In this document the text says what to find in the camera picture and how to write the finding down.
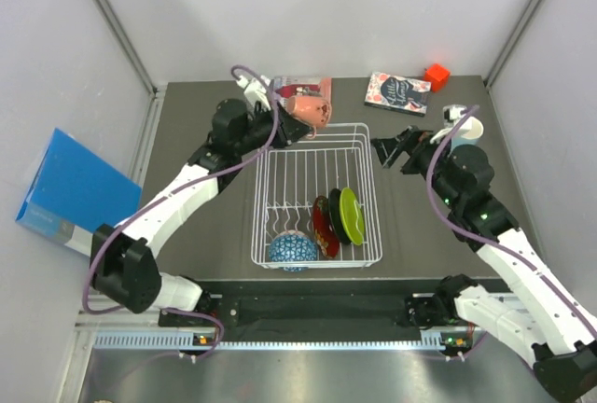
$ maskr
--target plate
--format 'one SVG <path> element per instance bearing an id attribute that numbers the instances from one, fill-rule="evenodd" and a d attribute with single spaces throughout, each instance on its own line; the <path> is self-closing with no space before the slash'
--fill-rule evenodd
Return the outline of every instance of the plate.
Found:
<path id="1" fill-rule="evenodd" d="M 332 229 L 342 244 L 350 244 L 351 239 L 348 237 L 344 226 L 342 225 L 342 217 L 340 215 L 340 189 L 332 188 L 329 192 L 327 205 L 329 207 L 329 220 L 332 223 Z"/>
<path id="2" fill-rule="evenodd" d="M 365 240 L 365 218 L 356 195 L 350 188 L 340 194 L 340 219 L 348 238 L 360 246 Z"/>
<path id="3" fill-rule="evenodd" d="M 313 231 L 321 253 L 327 258 L 334 258 L 340 251 L 340 241 L 331 228 L 325 196 L 318 196 L 313 203 Z"/>

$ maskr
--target cable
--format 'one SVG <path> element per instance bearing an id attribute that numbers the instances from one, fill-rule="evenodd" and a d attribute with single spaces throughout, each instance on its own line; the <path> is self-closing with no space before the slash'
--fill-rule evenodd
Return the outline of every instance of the cable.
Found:
<path id="1" fill-rule="evenodd" d="M 261 78 L 260 75 L 256 74 L 253 70 L 249 69 L 248 67 L 245 67 L 243 65 L 235 65 L 234 67 L 232 67 L 231 73 L 235 78 L 238 79 L 238 75 L 235 73 L 237 70 L 244 70 L 244 72 L 253 76 L 257 81 L 259 81 L 261 86 L 263 86 L 267 92 L 268 101 L 270 102 L 270 107 L 271 107 L 271 110 L 273 111 L 273 127 L 271 129 L 270 137 L 268 138 L 265 145 L 262 146 L 253 156 L 251 156 L 251 158 L 244 160 L 243 162 L 239 163 L 238 165 L 234 165 L 233 167 L 222 170 L 221 172 L 209 174 L 209 175 L 201 177 L 199 179 L 195 179 L 193 181 L 187 182 L 183 186 L 173 190 L 171 193 L 171 196 L 175 195 L 177 193 L 180 193 L 181 191 L 183 191 L 189 187 L 196 186 L 200 182 L 214 179 L 214 178 L 222 176 L 224 174 L 229 174 L 229 173 L 233 173 L 238 170 L 241 170 L 242 168 L 247 166 L 249 163 L 257 160 L 257 158 L 259 156 L 261 156 L 263 153 L 265 153 L 265 151 L 270 147 L 271 143 L 273 142 L 273 138 L 275 137 L 276 132 L 278 130 L 279 112 L 278 112 L 278 106 L 276 106 L 275 101 L 273 99 L 273 94 L 271 93 L 271 89 L 270 89 L 269 85 L 266 84 L 266 82 Z M 108 246 L 114 240 L 116 240 L 116 238 L 119 236 L 119 234 L 122 233 L 122 231 L 125 230 L 127 227 L 129 227 L 134 221 L 139 219 L 141 216 L 143 216 L 150 210 L 158 207 L 160 204 L 162 204 L 163 202 L 165 202 L 168 199 L 169 199 L 169 197 L 162 196 L 161 198 L 149 203 L 144 208 L 137 211 L 133 216 L 131 216 L 129 219 L 127 219 L 124 223 L 122 223 L 120 226 L 117 226 L 115 228 L 114 232 L 112 232 L 110 234 L 110 236 L 105 240 L 104 244 L 102 244 L 102 247 L 100 247 L 100 250 L 98 251 L 98 253 L 95 256 L 95 258 L 93 259 L 93 261 L 91 262 L 90 268 L 87 272 L 87 277 L 85 278 L 85 287 L 83 288 L 82 303 L 83 303 L 83 309 L 85 310 L 86 313 L 106 314 L 106 313 L 115 312 L 116 310 L 120 310 L 121 308 L 123 308 L 121 305 L 106 308 L 105 310 L 93 310 L 92 308 L 90 308 L 89 297 L 90 297 L 90 287 L 91 287 L 91 281 L 93 279 L 93 275 L 95 275 L 98 265 L 104 258 L 104 255 L 105 255 L 105 252 L 106 252 Z"/>
<path id="2" fill-rule="evenodd" d="M 190 316 L 190 317 L 200 317 L 201 319 L 206 319 L 212 323 L 214 323 L 218 330 L 217 330 L 217 337 L 214 340 L 214 342 L 212 342 L 210 344 L 210 348 L 207 350 L 198 350 L 197 351 L 197 355 L 195 356 L 195 359 L 193 359 L 193 364 L 195 364 L 196 361 L 202 361 L 203 359 L 205 359 L 207 356 L 209 356 L 210 354 L 212 354 L 215 351 L 215 348 L 218 346 L 218 344 L 222 341 L 222 339 L 224 338 L 224 325 L 216 318 L 210 316 L 209 314 L 203 314 L 203 313 L 195 313 L 195 312 L 183 312 L 182 310 L 177 310 L 174 308 L 171 309 L 167 309 L 166 311 L 168 311 L 168 313 L 174 313 L 174 314 L 180 314 L 183 316 Z M 136 372 L 137 370 L 139 370 L 140 368 L 145 367 L 147 364 L 154 362 L 156 359 L 160 359 L 160 358 L 164 358 L 167 356 L 181 356 L 181 354 L 179 352 L 161 352 L 159 354 L 154 354 L 153 356 L 150 356 L 148 359 L 142 361 L 141 363 L 139 363 L 138 365 L 136 365 L 135 367 L 127 370 L 125 373 L 123 373 L 122 375 L 120 375 L 112 384 L 110 384 L 108 387 L 105 388 L 106 391 L 109 391 L 111 389 L 114 389 L 117 385 L 119 385 L 121 382 L 123 382 L 124 380 L 126 380 L 127 378 L 129 378 L 131 375 L 133 375 L 134 372 Z M 95 386 L 98 388 L 101 388 L 102 386 L 98 383 L 98 379 L 97 379 L 97 369 L 95 368 L 93 370 L 93 374 L 92 374 L 92 378 L 94 380 Z"/>
<path id="3" fill-rule="evenodd" d="M 452 137 L 465 124 L 465 122 L 469 118 L 471 118 L 473 116 L 473 114 L 475 114 L 478 110 L 479 110 L 478 105 L 474 105 L 473 107 L 471 107 L 471 109 L 466 112 L 466 114 L 460 119 L 460 121 L 456 125 L 454 125 L 454 127 L 451 129 L 451 131 L 448 133 L 448 135 L 446 137 L 444 137 L 444 139 L 441 141 L 441 143 L 437 147 L 436 151 L 433 153 L 433 157 L 431 158 L 431 162 L 429 163 L 429 168 L 427 169 L 427 174 L 425 176 L 427 197 L 429 198 L 431 207 L 433 208 L 433 210 L 436 213 L 439 220 L 441 222 L 443 222 L 446 226 L 448 226 L 450 229 L 452 229 L 454 232 L 459 233 L 460 235 L 463 235 L 466 238 L 474 240 L 475 242 L 488 244 L 489 246 L 499 249 L 500 251 L 508 254 L 509 256 L 516 258 L 520 263 L 525 265 L 531 271 L 536 271 L 537 267 L 533 263 L 531 263 L 529 260 L 527 260 L 524 256 L 522 256 L 521 254 L 514 252 L 512 249 L 505 247 L 500 243 L 497 243 L 497 242 L 490 240 L 488 238 L 485 238 L 485 237 L 481 237 L 481 236 L 477 235 L 476 233 L 469 232 L 468 230 L 465 230 L 465 229 L 460 228 L 460 227 L 456 226 L 455 224 L 453 224 L 446 216 L 444 216 L 441 213 L 441 211 L 439 210 L 439 207 L 436 204 L 436 200 L 435 200 L 435 196 L 434 196 L 434 192 L 433 192 L 433 174 L 434 174 L 434 170 L 436 169 L 436 165 L 437 165 L 437 161 L 439 160 L 439 156 L 441 155 L 443 150 L 446 148 L 446 146 L 448 145 L 448 142 L 452 139 Z M 568 310 L 570 310 L 570 312 L 578 318 L 578 320 L 582 323 L 583 326 L 585 326 L 585 328 L 589 331 L 589 333 L 592 335 L 592 337 L 594 339 L 597 339 L 597 329 L 595 329 L 595 327 L 589 322 L 589 320 L 585 317 L 585 315 L 570 300 L 568 300 L 566 298 L 566 296 L 563 294 L 562 291 L 560 291 L 558 286 L 556 286 L 553 282 L 551 282 L 550 279 L 548 277 L 546 277 L 545 275 L 540 275 L 539 277 L 548 286 L 548 288 L 551 289 L 551 291 L 553 291 L 553 293 L 563 302 L 563 304 L 568 308 Z"/>
<path id="4" fill-rule="evenodd" d="M 257 158 L 259 156 L 263 155 L 266 152 L 266 150 L 271 146 L 271 143 L 273 142 L 276 132 L 278 131 L 278 124 L 279 124 L 279 119 L 280 119 L 279 112 L 278 112 L 278 106 L 276 105 L 276 102 L 273 98 L 272 90 L 270 89 L 269 85 L 266 84 L 266 82 L 261 78 L 260 75 L 256 74 L 253 70 L 249 69 L 248 67 L 245 67 L 242 65 L 235 65 L 234 67 L 232 67 L 232 70 L 231 70 L 232 75 L 236 79 L 238 79 L 238 75 L 235 73 L 236 70 L 243 70 L 247 74 L 253 76 L 261 84 L 261 86 L 263 86 L 263 88 L 265 88 L 265 90 L 266 90 L 268 101 L 270 102 L 270 108 L 273 111 L 273 127 L 271 128 L 271 133 L 270 133 L 270 136 L 268 137 L 268 140 L 266 141 L 264 146 L 262 146 L 249 159 L 242 161 L 238 165 L 235 165 L 233 167 L 222 170 L 221 172 L 217 172 L 215 174 L 209 174 L 209 175 L 201 177 L 199 179 L 195 179 L 193 181 L 187 182 L 183 186 L 173 190 L 172 193 L 170 194 L 170 196 L 180 193 L 181 191 L 185 190 L 186 188 L 196 186 L 200 182 L 207 181 L 209 179 L 214 179 L 214 178 L 222 176 L 224 174 L 229 174 L 229 173 L 233 173 L 238 170 L 241 170 L 249 163 L 257 160 Z M 151 202 L 150 204 L 146 205 L 144 208 L 140 209 L 139 211 L 137 211 L 133 216 L 131 216 L 129 219 L 127 219 L 124 223 L 122 223 L 120 226 L 116 227 L 114 232 L 112 232 L 110 234 L 110 236 L 105 240 L 104 244 L 102 244 L 97 255 L 91 262 L 90 268 L 89 268 L 87 276 L 85 278 L 85 286 L 83 288 L 82 304 L 83 304 L 83 309 L 85 310 L 86 313 L 106 314 L 106 313 L 115 312 L 115 311 L 123 308 L 122 305 L 116 305 L 114 307 L 106 308 L 104 310 L 93 310 L 90 307 L 90 305 L 89 305 L 90 286 L 91 286 L 91 280 L 93 279 L 93 275 L 95 274 L 99 263 L 104 258 L 105 252 L 107 251 L 108 246 L 119 236 L 119 234 L 122 233 L 123 230 L 125 230 L 127 227 L 129 227 L 134 221 L 139 219 L 141 216 L 143 216 L 150 210 L 156 208 L 158 205 L 160 205 L 163 202 L 165 202 L 166 200 L 168 200 L 170 198 L 170 196 L 161 197 L 161 198 Z M 224 332 L 225 332 L 224 325 L 218 319 L 214 318 L 213 316 L 210 316 L 209 314 L 185 312 L 182 310 L 178 310 L 176 308 L 164 308 L 162 310 L 165 312 L 168 312 L 168 313 L 174 313 L 174 314 L 180 314 L 180 315 L 184 315 L 184 316 L 197 317 L 200 319 L 204 319 L 204 320 L 214 323 L 218 327 L 216 339 L 211 344 L 211 347 L 207 351 L 204 351 L 202 354 L 196 356 L 196 358 L 199 358 L 200 360 L 203 360 L 206 357 L 208 357 L 209 355 L 211 355 L 217 348 L 218 344 L 224 338 Z M 178 354 L 179 354 L 178 352 L 162 352 L 160 354 L 151 356 L 147 360 L 143 361 L 141 364 L 139 364 L 138 366 L 135 366 L 131 370 L 127 371 L 120 378 L 118 378 L 117 381 L 110 386 L 110 388 L 113 388 L 114 386 L 116 386 L 117 384 L 119 384 L 120 382 L 122 382 L 123 380 L 128 378 L 130 375 L 132 375 L 136 370 L 155 361 L 156 359 L 163 358 L 165 356 L 174 356 L 174 355 L 178 355 Z"/>

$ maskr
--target book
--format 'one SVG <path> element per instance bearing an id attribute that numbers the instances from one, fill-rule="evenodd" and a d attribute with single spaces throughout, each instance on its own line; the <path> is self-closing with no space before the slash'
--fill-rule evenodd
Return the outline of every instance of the book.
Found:
<path id="1" fill-rule="evenodd" d="M 317 95 L 331 103 L 332 78 L 277 76 L 273 79 L 273 90 L 283 107 L 286 107 L 286 102 L 294 95 Z"/>
<path id="2" fill-rule="evenodd" d="M 374 72 L 367 88 L 365 105 L 423 117 L 431 83 L 420 79 Z"/>
<path id="3" fill-rule="evenodd" d="M 56 129 L 16 221 L 90 255 L 92 233 L 134 214 L 140 200 L 138 185 Z"/>

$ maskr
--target green plate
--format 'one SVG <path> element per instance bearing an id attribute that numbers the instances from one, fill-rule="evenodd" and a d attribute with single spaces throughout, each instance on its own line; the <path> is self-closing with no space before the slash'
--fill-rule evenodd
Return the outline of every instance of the green plate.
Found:
<path id="1" fill-rule="evenodd" d="M 352 190 L 344 188 L 340 194 L 340 217 L 346 235 L 360 246 L 365 240 L 365 218 L 358 199 Z"/>

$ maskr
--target wire dish rack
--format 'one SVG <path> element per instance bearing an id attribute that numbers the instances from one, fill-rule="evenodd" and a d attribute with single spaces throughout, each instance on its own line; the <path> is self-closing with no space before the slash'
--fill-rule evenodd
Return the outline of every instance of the wire dish rack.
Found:
<path id="1" fill-rule="evenodd" d="M 285 230 L 300 230 L 314 240 L 312 206 L 332 188 L 351 188 L 365 218 L 365 242 L 340 245 L 329 259 L 272 262 L 269 247 Z M 257 161 L 251 258 L 264 268 L 361 268 L 382 259 L 380 221 L 373 182 L 369 128 L 364 123 L 330 124 L 290 149 L 269 151 Z"/>

